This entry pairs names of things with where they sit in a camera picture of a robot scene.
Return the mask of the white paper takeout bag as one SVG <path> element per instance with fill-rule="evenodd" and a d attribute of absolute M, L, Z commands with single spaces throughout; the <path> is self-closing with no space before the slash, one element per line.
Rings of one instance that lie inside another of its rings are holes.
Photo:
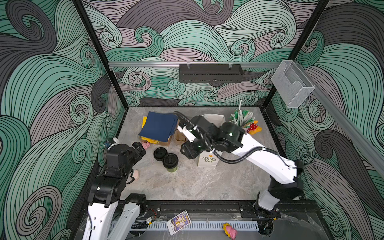
<path fill-rule="evenodd" d="M 224 115 L 218 114 L 204 114 L 204 118 L 211 124 L 214 124 L 219 128 L 223 123 L 226 122 Z M 199 155 L 198 167 L 207 169 L 215 169 L 220 160 L 214 155 L 207 151 L 203 151 Z"/>

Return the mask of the black plastic cup lid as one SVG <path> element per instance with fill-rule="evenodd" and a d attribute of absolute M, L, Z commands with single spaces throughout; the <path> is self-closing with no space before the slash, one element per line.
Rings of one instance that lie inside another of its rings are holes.
<path fill-rule="evenodd" d="M 163 166 L 166 169 L 174 169 L 178 166 L 179 158 L 176 154 L 168 153 L 163 158 Z"/>

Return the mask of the green paper coffee cup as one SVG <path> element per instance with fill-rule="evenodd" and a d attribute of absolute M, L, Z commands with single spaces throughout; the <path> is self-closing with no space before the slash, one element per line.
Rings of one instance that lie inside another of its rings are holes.
<path fill-rule="evenodd" d="M 174 173 L 174 172 L 177 171 L 177 169 L 178 169 L 178 166 L 174 166 L 172 168 L 167 168 L 167 171 L 170 172 L 170 173 Z"/>

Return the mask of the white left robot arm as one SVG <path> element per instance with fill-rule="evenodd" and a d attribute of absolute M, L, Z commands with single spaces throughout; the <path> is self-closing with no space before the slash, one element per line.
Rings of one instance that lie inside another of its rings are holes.
<path fill-rule="evenodd" d="M 110 229 L 121 194 L 133 178 L 133 166 L 146 154 L 141 143 L 132 146 L 113 144 L 106 153 L 106 163 L 91 185 L 88 196 L 84 240 L 124 240 L 135 220 L 146 211 L 146 196 L 130 194 L 122 213 Z"/>

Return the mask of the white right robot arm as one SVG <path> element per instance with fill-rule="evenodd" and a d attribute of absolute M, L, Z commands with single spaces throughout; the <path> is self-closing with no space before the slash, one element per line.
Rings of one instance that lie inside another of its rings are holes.
<path fill-rule="evenodd" d="M 217 127 L 204 116 L 189 119 L 180 112 L 174 114 L 180 121 L 178 130 L 188 139 L 181 146 L 181 153 L 188 159 L 207 152 L 230 165 L 249 161 L 270 175 L 269 187 L 257 197 L 260 211 L 275 213 L 277 203 L 294 200 L 303 194 L 303 182 L 299 179 L 303 172 L 302 161 L 282 157 L 233 123 L 224 122 Z"/>

